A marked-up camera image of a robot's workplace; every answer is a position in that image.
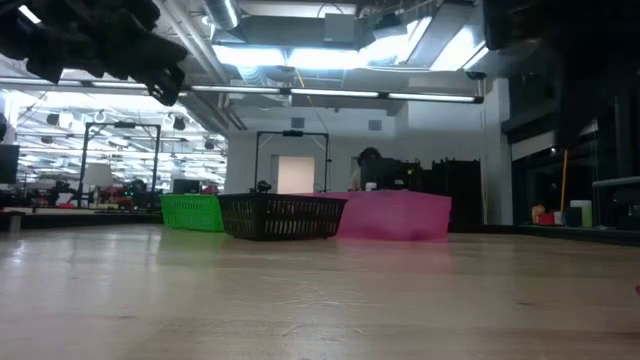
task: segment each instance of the metal frame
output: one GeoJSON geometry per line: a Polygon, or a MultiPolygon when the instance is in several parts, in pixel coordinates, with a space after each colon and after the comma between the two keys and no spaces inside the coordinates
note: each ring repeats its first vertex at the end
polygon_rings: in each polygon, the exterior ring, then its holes
{"type": "MultiPolygon", "coordinates": [[[[84,130],[84,143],[82,145],[82,163],[80,164],[80,183],[78,184],[78,193],[80,194],[80,200],[78,201],[78,208],[82,207],[82,191],[84,190],[84,175],[85,175],[85,168],[87,166],[87,150],[89,147],[89,140],[91,140],[92,138],[90,137],[89,134],[89,130],[91,129],[92,126],[113,126],[114,128],[118,128],[119,126],[117,126],[118,123],[96,123],[96,122],[88,122],[85,124],[85,130],[84,130]]],[[[153,156],[153,180],[151,182],[151,192],[155,192],[156,191],[156,176],[158,175],[158,153],[160,152],[160,133],[162,130],[162,126],[161,125],[151,125],[151,124],[133,124],[133,123],[126,123],[126,127],[127,128],[135,128],[135,127],[147,127],[147,128],[155,128],[156,129],[156,148],[155,148],[155,153],[153,156]]]]}
{"type": "Polygon", "coordinates": [[[329,169],[329,134],[327,133],[305,133],[295,132],[297,135],[287,135],[287,131],[258,131],[256,136],[256,160],[254,167],[253,188],[258,188],[258,162],[260,161],[260,137],[264,134],[282,135],[283,137],[302,137],[302,136],[323,136],[325,139],[324,147],[324,192],[327,192],[328,169],[329,169]]]}

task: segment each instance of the plastic basket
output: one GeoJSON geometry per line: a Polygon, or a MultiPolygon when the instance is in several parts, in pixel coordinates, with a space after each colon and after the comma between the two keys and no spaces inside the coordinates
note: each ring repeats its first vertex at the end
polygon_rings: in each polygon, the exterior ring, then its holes
{"type": "Polygon", "coordinates": [[[227,234],[251,240],[298,240],[335,236],[347,200],[300,195],[221,195],[227,234]]]}
{"type": "Polygon", "coordinates": [[[213,195],[163,195],[162,217],[174,229],[222,232],[220,203],[213,195]]]}

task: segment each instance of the ceiling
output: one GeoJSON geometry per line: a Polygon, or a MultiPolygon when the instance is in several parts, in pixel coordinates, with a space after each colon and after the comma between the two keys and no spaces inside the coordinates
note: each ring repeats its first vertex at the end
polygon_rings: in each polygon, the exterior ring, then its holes
{"type": "MultiPolygon", "coordinates": [[[[345,0],[334,4],[239,0],[242,19],[236,29],[229,31],[212,31],[200,0],[154,1],[162,13],[155,32],[193,50],[180,64],[190,85],[478,93],[478,83],[461,70],[484,43],[482,9],[477,1],[345,0]],[[376,40],[374,28],[384,14],[393,11],[399,14],[401,24],[391,29],[406,34],[387,33],[376,40]],[[184,15],[182,20],[188,20],[179,21],[180,14],[184,15]],[[333,29],[327,25],[329,22],[336,29],[352,23],[355,25],[350,26],[356,31],[346,40],[334,41],[344,31],[333,29]],[[314,41],[324,45],[310,47],[314,41]],[[247,49],[262,52],[247,53],[247,49]],[[245,52],[236,56],[238,51],[245,52]]],[[[495,56],[487,54],[469,69],[486,67],[491,64],[487,59],[495,56]]],[[[23,63],[0,57],[0,77],[6,76],[32,77],[23,63]]],[[[65,71],[63,79],[94,80],[89,74],[74,70],[65,71]]],[[[21,163],[22,175],[35,178],[42,174],[33,169],[40,168],[46,169],[41,173],[76,176],[84,123],[95,121],[96,116],[102,120],[104,115],[105,122],[162,126],[160,187],[167,187],[176,173],[223,183],[225,137],[230,133],[288,129],[292,117],[303,117],[307,131],[330,131],[338,136],[393,136],[395,116],[405,104],[322,96],[190,92],[181,96],[175,106],[164,107],[143,96],[140,89],[128,86],[117,91],[98,87],[66,89],[46,84],[7,85],[0,79],[0,87],[5,88],[2,97],[11,99],[11,109],[20,117],[17,139],[29,156],[21,163]],[[60,115],[59,125],[47,124],[47,116],[52,113],[60,115]],[[173,129],[172,122],[177,117],[184,118],[185,130],[173,129]],[[381,130],[368,131],[370,120],[380,120],[381,130]],[[44,144],[43,137],[51,137],[53,143],[44,144]],[[213,151],[204,149],[206,138],[215,140],[213,151]]],[[[148,178],[153,148],[151,135],[140,127],[105,128],[90,142],[89,158],[111,162],[122,170],[116,173],[124,180],[148,178]]]]}

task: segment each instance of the table surface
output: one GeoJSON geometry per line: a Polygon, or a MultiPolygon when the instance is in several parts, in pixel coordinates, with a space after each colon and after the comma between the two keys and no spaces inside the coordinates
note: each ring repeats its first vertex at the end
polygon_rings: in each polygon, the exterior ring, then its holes
{"type": "Polygon", "coordinates": [[[0,238],[0,359],[638,359],[640,249],[111,226],[0,238]]]}

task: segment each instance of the red object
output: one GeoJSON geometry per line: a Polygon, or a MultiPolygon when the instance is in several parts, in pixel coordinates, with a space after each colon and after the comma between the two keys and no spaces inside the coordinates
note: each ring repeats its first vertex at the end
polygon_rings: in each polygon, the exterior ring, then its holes
{"type": "Polygon", "coordinates": [[[555,225],[556,219],[553,213],[544,213],[538,215],[538,225],[555,225]]]}
{"type": "Polygon", "coordinates": [[[337,236],[446,242],[451,198],[411,191],[315,193],[347,199],[337,236]]]}

